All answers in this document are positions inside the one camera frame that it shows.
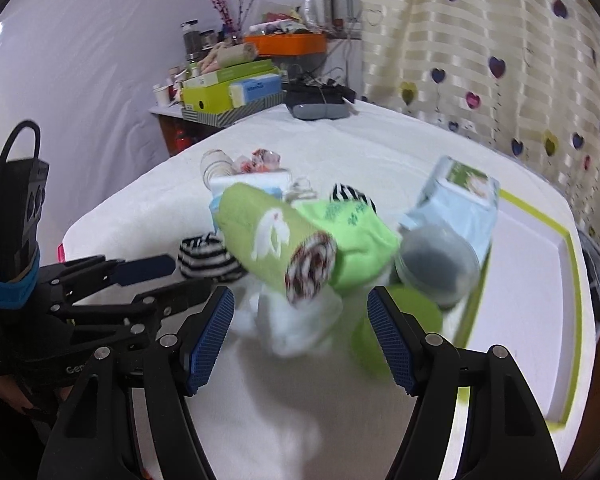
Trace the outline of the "person's left hand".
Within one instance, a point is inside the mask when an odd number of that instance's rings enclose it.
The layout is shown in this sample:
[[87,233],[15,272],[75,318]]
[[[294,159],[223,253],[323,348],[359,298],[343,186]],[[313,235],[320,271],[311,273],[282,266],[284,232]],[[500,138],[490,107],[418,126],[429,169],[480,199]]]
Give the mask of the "person's left hand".
[[0,376],[0,399],[9,404],[19,413],[32,410],[33,404],[20,390],[17,384],[8,376]]

